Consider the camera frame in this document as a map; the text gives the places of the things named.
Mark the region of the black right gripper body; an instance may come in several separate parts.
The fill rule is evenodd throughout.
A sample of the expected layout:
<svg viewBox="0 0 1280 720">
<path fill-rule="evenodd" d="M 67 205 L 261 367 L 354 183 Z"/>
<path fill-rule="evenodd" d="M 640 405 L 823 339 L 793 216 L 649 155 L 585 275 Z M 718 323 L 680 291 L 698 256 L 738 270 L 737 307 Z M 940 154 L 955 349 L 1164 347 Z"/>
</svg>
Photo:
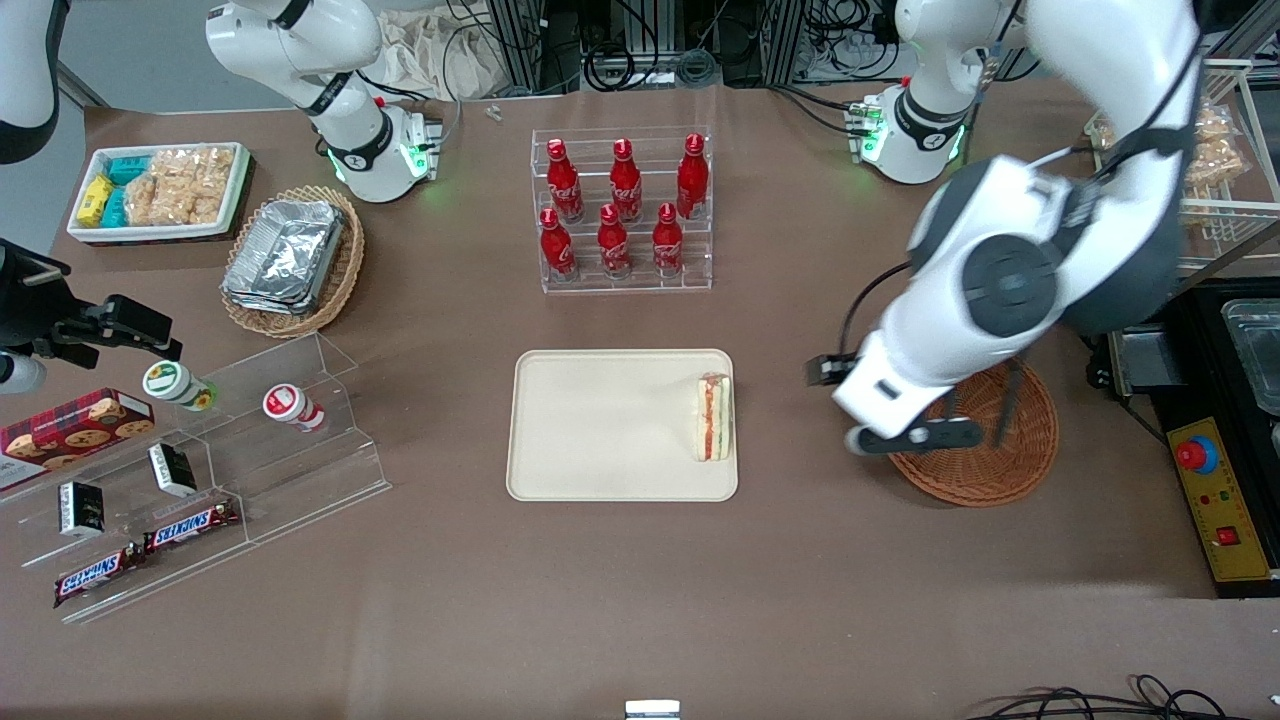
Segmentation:
<svg viewBox="0 0 1280 720">
<path fill-rule="evenodd" d="M 70 268 L 8 240 L 1 250 L 1 346 L 19 348 L 73 316 Z"/>
</svg>

